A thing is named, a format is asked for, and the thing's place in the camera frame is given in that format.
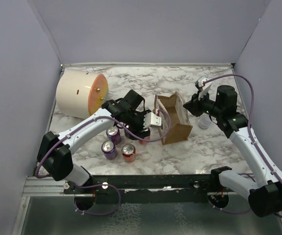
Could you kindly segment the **jute canvas tote bag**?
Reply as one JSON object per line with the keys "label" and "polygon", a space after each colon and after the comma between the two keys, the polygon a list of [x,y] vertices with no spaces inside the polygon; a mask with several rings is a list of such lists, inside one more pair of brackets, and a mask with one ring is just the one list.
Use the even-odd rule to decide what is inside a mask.
{"label": "jute canvas tote bag", "polygon": [[188,140],[192,131],[188,111],[183,107],[185,103],[181,92],[175,92],[171,96],[155,95],[154,108],[163,110],[159,114],[162,118],[162,128],[158,130],[163,136],[162,145],[168,145]]}

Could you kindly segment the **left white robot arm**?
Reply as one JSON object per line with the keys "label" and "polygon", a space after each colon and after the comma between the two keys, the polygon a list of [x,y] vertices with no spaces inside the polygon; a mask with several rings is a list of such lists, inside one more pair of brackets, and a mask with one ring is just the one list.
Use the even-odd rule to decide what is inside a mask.
{"label": "left white robot arm", "polygon": [[117,124],[122,124],[130,132],[130,139],[143,141],[150,135],[151,125],[161,124],[160,118],[149,109],[137,111],[143,101],[142,96],[130,90],[123,98],[105,101],[95,113],[76,126],[59,134],[46,133],[37,156],[36,177],[41,177],[39,170],[43,167],[54,180],[67,180],[74,183],[79,192],[89,192],[91,175],[73,163],[72,155],[93,137]]}

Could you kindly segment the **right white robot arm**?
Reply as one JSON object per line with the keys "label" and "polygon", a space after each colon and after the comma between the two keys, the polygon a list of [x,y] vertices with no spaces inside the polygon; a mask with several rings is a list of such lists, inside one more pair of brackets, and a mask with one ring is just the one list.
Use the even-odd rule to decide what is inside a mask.
{"label": "right white robot arm", "polygon": [[247,118],[237,109],[237,92],[234,87],[221,85],[217,88],[216,99],[211,100],[209,93],[202,89],[193,94],[183,107],[192,115],[202,114],[214,117],[217,126],[237,147],[255,180],[248,180],[230,167],[220,167],[211,171],[209,186],[213,191],[229,188],[246,199],[251,210],[259,217],[282,211],[282,171],[272,160],[265,156],[253,129],[248,128]]}

